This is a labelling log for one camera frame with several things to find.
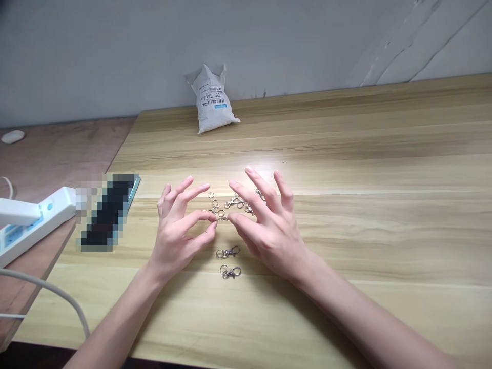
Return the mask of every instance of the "finger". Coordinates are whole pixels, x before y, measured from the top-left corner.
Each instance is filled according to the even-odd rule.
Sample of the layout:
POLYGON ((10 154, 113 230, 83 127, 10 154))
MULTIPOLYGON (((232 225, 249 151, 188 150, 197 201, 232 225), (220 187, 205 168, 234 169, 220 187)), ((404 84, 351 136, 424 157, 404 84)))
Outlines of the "finger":
POLYGON ((204 210, 195 210, 191 214, 188 214, 183 219, 180 219, 176 222, 179 229, 183 230, 183 234, 186 233, 192 226, 197 224, 200 220, 208 220, 210 222, 214 222, 217 220, 215 214, 204 211, 204 210))
POLYGON ((186 208, 188 207, 188 202, 193 200, 195 197, 197 197, 202 192, 205 192, 209 188, 210 184, 205 183, 201 186, 197 186, 191 190, 184 191, 183 193, 177 195, 176 199, 174 200, 174 204, 171 207, 169 215, 175 220, 183 218, 185 216, 184 214, 186 212, 186 208))
POLYGON ((294 211, 294 194, 292 193, 287 183, 283 179, 280 171, 273 172, 273 177, 275 178, 275 182, 277 182, 278 189, 280 190, 280 194, 282 195, 282 206, 285 210, 289 212, 294 211))
POLYGON ((189 176, 183 182, 181 182, 175 189, 171 190, 166 196, 164 196, 164 205, 162 206, 162 214, 167 216, 169 211, 173 207, 176 196, 186 190, 193 183, 193 177, 189 176))
POLYGON ((215 238, 215 229, 217 228, 217 221, 210 223, 205 232, 203 232, 198 237, 193 238, 190 241, 189 246, 192 249, 193 255, 195 255, 198 251, 203 249, 203 247, 212 242, 215 238))
POLYGON ((157 202, 157 209, 159 210, 159 215, 162 215, 162 207, 164 205, 164 198, 171 192, 171 185, 167 183, 164 186, 164 190, 162 195, 160 196, 159 201, 157 202))
POLYGON ((260 223, 267 221, 272 216, 272 212, 263 203, 263 200, 256 192, 249 190, 234 180, 229 181, 229 187, 231 187, 234 192, 237 192, 239 196, 241 196, 249 204, 249 206, 251 206, 260 223))
POLYGON ((250 238, 246 235, 246 233, 244 233, 241 229, 236 228, 236 230, 239 236, 245 242, 246 246, 248 246, 248 249, 250 249, 251 253, 259 259, 261 257, 259 248, 254 244, 253 241, 250 240, 250 238))
POLYGON ((234 225, 234 227, 236 227, 238 232, 243 232, 245 236, 256 245, 256 247, 259 245, 261 246, 260 235, 262 233, 262 229, 258 223, 255 223, 251 219, 246 218, 245 215, 239 213, 229 213, 227 218, 234 225))
POLYGON ((280 214, 283 210, 277 191, 265 181, 257 171, 250 166, 246 167, 246 174, 250 180, 256 185, 265 197, 266 204, 274 213, 280 214))

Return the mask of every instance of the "power cord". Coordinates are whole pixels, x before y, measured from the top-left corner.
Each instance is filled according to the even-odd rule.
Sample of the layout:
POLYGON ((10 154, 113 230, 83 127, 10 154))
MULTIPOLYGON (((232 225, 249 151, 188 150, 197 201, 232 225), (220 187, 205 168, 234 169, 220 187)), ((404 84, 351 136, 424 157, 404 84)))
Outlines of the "power cord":
MULTIPOLYGON (((82 311, 82 308, 80 307, 80 305, 77 303, 77 301, 75 301, 75 299, 72 296, 70 296, 68 293, 63 291, 61 288, 59 288, 59 287, 57 287, 51 283, 48 283, 42 279, 30 276, 29 274, 13 271, 10 269, 0 268, 0 275, 12 277, 12 278, 17 278, 17 279, 24 280, 26 282, 37 284, 41 287, 46 288, 47 290, 50 290, 51 292, 56 293, 58 296, 63 297, 65 300, 67 300, 73 306, 73 308, 77 312, 77 315, 80 319, 80 322, 82 323, 82 328, 84 329, 84 334, 86 336, 86 339, 89 338, 89 335, 91 334, 91 332, 89 331, 89 326, 87 325, 87 320, 86 320, 86 317, 84 315, 84 312, 82 311)), ((20 314, 0 314, 0 318, 23 319, 24 317, 25 317, 25 315, 20 315, 20 314)))
POLYGON ((7 184, 9 185, 9 188, 10 188, 10 195, 9 195, 9 200, 12 200, 12 198, 14 197, 14 187, 12 186, 12 182, 7 178, 7 177, 2 177, 6 182, 7 184))

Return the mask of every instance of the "white plastic package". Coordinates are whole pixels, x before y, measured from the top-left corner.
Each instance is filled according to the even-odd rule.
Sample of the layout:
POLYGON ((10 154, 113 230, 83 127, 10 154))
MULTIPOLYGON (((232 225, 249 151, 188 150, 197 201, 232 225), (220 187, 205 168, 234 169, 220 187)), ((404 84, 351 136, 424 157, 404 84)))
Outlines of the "white plastic package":
POLYGON ((185 76, 196 94, 198 108, 198 133, 203 133, 229 123, 241 123, 232 113, 231 102, 224 93, 226 65, 220 76, 213 74, 209 67, 203 67, 185 76))

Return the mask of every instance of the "power strip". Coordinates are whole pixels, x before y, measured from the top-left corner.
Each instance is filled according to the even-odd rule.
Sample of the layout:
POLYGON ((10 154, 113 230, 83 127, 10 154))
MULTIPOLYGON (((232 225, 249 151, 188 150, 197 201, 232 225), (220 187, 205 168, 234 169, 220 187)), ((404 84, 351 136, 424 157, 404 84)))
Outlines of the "power strip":
POLYGON ((75 189, 62 187, 39 203, 41 218, 31 225, 8 225, 0 230, 0 268, 75 215, 75 189))

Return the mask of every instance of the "computer mouse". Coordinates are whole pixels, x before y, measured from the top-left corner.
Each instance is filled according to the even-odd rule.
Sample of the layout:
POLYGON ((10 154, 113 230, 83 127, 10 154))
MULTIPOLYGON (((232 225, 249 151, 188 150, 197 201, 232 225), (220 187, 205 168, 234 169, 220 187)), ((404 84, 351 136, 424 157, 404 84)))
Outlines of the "computer mouse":
POLYGON ((2 142, 6 144, 13 144, 14 142, 20 141, 24 138, 26 134, 23 131, 15 130, 11 132, 7 132, 2 136, 2 142))

